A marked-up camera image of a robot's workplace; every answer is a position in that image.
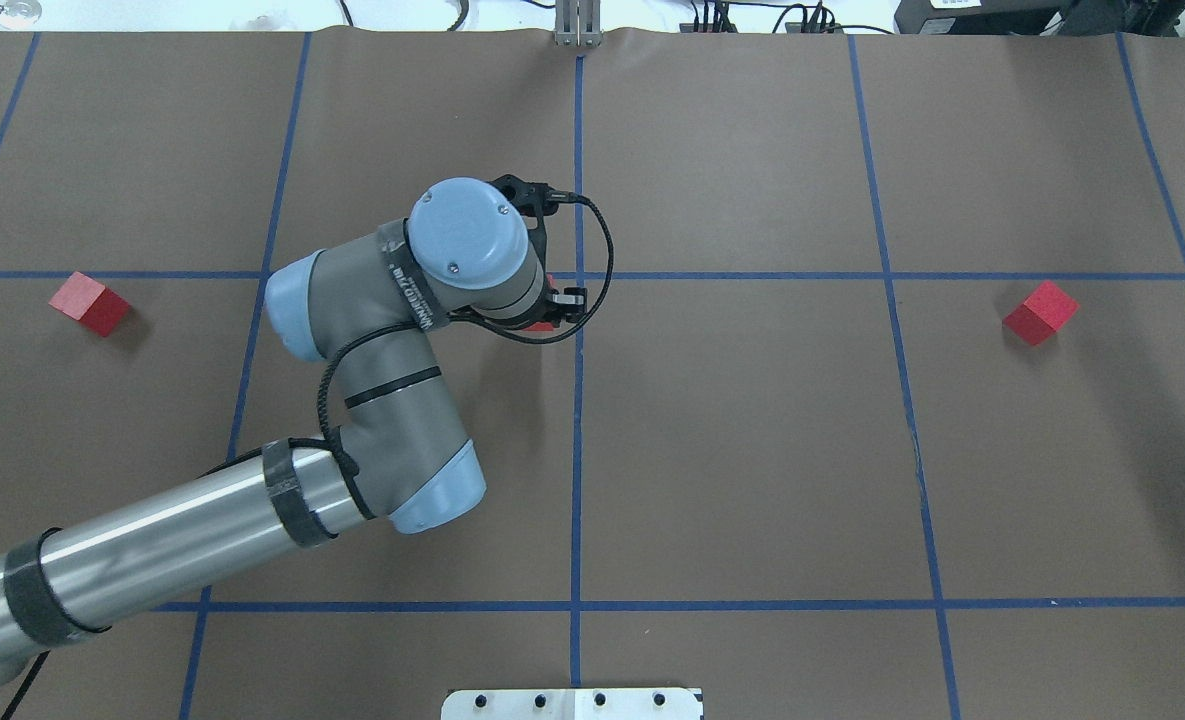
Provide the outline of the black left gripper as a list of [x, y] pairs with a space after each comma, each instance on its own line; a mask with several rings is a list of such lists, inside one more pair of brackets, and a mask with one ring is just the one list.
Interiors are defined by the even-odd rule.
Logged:
[[579, 323], [587, 319], [587, 287], [566, 287], [556, 290], [552, 284], [543, 284], [532, 304], [523, 307], [518, 314], [497, 319], [497, 328], [502, 332], [552, 332], [561, 323]]

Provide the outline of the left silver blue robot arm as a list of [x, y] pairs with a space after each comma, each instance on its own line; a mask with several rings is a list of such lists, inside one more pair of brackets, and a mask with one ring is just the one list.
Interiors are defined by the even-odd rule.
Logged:
[[324, 364], [318, 436], [273, 439], [161, 495], [0, 553], [0, 688], [49, 652], [184, 592], [376, 518], [403, 534], [483, 499], [476, 446], [428, 336], [476, 324], [523, 345], [574, 338], [601, 306], [547, 277], [545, 221], [582, 193], [457, 176], [406, 218], [294, 261], [264, 309], [287, 351]]

